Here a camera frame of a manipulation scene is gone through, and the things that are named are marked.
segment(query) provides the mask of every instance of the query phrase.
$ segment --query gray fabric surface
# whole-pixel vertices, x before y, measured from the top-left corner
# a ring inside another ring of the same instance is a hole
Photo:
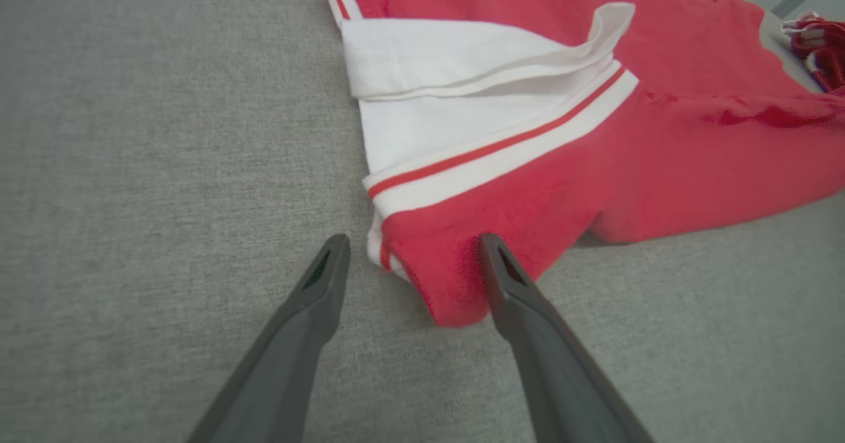
[[[307,441],[531,440],[489,320],[369,265],[325,0],[0,0],[0,440],[179,441],[334,232],[353,241]],[[845,196],[539,281],[658,441],[832,441]]]

